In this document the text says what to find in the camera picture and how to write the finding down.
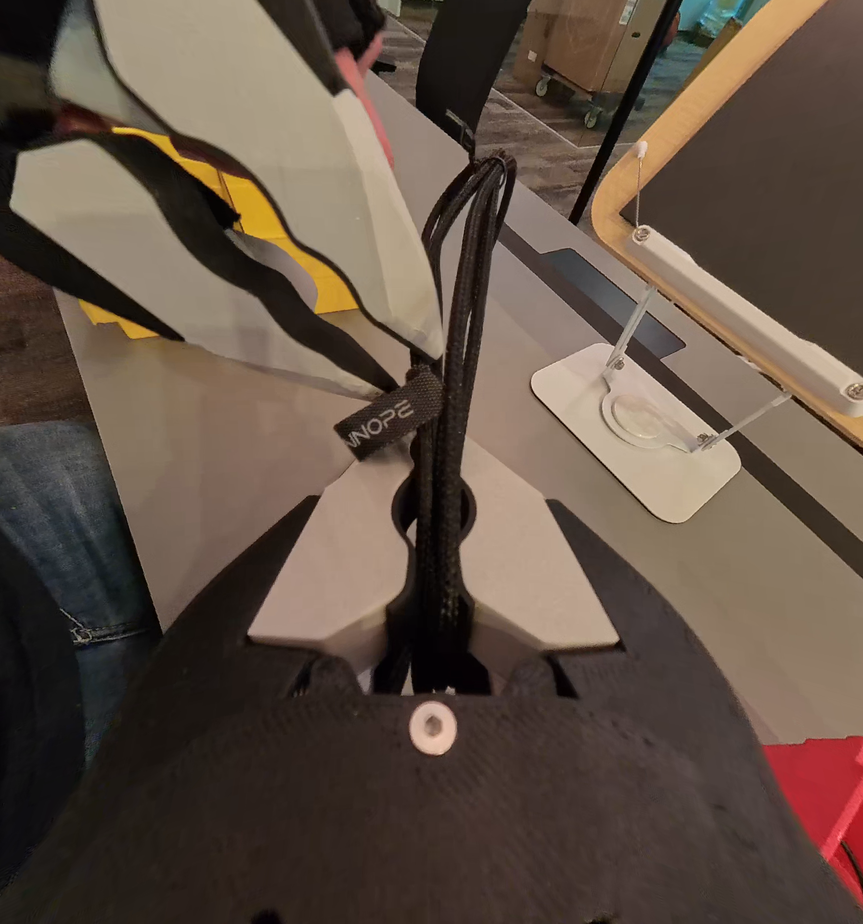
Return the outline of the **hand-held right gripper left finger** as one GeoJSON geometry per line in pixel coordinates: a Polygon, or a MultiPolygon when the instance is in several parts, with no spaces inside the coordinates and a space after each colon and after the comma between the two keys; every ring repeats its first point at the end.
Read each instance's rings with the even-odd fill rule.
{"type": "Polygon", "coordinates": [[[355,462],[318,498],[248,630],[251,641],[339,657],[363,676],[387,649],[387,608],[412,546],[393,518],[411,462],[355,462]]]}

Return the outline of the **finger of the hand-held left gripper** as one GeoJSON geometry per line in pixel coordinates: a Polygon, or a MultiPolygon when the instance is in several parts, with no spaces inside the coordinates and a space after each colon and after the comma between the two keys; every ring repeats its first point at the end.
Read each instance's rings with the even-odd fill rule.
{"type": "Polygon", "coordinates": [[[172,137],[241,169],[298,249],[425,359],[444,333],[429,261],[365,106],[310,2],[92,2],[114,76],[172,137]]]}
{"type": "Polygon", "coordinates": [[[188,345],[371,401],[393,377],[221,227],[215,197],[150,141],[82,135],[18,157],[11,204],[188,345]]]}

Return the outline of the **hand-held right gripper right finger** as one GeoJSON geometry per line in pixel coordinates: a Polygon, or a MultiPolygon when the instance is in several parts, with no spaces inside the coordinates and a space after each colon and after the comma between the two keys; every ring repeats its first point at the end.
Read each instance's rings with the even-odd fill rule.
{"type": "Polygon", "coordinates": [[[461,474],[474,502],[459,546],[471,654],[506,681],[543,653],[616,646],[618,632],[546,498],[471,440],[461,474]]]}

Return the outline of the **yellow plastic bin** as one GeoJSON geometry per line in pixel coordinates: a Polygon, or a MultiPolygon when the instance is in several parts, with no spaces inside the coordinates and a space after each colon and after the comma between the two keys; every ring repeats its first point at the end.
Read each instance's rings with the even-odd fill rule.
{"type": "Polygon", "coordinates": [[[280,271],[317,315],[355,310],[354,297],[336,273],[299,248],[264,195],[249,179],[224,173],[203,161],[184,157],[163,135],[135,128],[114,128],[119,135],[146,139],[199,180],[238,215],[234,235],[260,262],[280,271]]]}

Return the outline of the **red plastic bin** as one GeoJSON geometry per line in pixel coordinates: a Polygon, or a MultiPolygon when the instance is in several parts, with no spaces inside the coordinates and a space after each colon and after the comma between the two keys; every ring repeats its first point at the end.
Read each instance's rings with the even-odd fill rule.
{"type": "Polygon", "coordinates": [[[808,836],[863,907],[863,736],[764,750],[808,836]]]}

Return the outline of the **person's left hand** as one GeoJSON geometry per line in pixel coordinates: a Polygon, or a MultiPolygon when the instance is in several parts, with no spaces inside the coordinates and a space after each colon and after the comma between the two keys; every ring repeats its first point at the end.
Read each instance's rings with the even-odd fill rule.
{"type": "Polygon", "coordinates": [[[390,168],[394,169],[391,144],[366,85],[366,75],[378,61],[381,51],[382,34],[377,33],[359,58],[356,58],[351,49],[347,47],[335,51],[334,58],[342,77],[367,112],[386,160],[390,168]]]}

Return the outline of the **white metal stand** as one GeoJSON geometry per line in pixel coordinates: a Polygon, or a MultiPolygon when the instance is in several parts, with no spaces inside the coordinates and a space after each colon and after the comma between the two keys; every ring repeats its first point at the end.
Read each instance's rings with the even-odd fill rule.
{"type": "Polygon", "coordinates": [[[586,347],[537,372],[531,390],[545,408],[610,470],[648,512],[670,524],[693,516],[740,471],[728,439],[747,424],[798,395],[783,388],[776,398],[714,431],[626,353],[658,294],[653,281],[686,295],[690,306],[738,334],[754,354],[789,372],[843,417],[863,417],[863,376],[815,343],[787,328],[702,269],[684,250],[640,218],[646,141],[633,145],[636,164],[635,226],[626,244],[649,271],[617,342],[586,347]]]}

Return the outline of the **black tilted panel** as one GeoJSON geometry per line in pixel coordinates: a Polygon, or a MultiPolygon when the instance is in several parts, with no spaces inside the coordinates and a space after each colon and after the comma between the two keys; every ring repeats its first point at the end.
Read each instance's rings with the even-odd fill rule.
{"type": "Polygon", "coordinates": [[[476,156],[478,123],[529,1],[445,1],[425,41],[415,108],[476,156]]]}

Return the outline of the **person's jeans leg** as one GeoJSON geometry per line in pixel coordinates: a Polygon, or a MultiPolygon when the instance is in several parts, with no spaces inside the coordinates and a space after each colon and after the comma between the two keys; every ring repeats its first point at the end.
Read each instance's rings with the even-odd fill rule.
{"type": "Polygon", "coordinates": [[[77,654],[89,766],[130,680],[161,638],[93,425],[0,426],[0,531],[64,615],[77,654]]]}

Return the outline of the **black pole stand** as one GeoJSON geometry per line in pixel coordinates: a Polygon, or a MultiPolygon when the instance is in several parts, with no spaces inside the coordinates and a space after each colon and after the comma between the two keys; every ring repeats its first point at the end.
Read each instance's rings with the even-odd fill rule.
{"type": "Polygon", "coordinates": [[[613,114],[608,131],[599,145],[593,164],[569,214],[568,220],[573,225],[578,226],[586,212],[587,205],[599,185],[599,180],[604,169],[609,164],[613,149],[619,141],[627,119],[644,87],[649,71],[664,41],[669,36],[672,23],[678,17],[680,5],[680,1],[665,1],[661,7],[656,24],[649,34],[645,49],[633,70],[633,75],[622,94],[622,99],[613,114]]]}

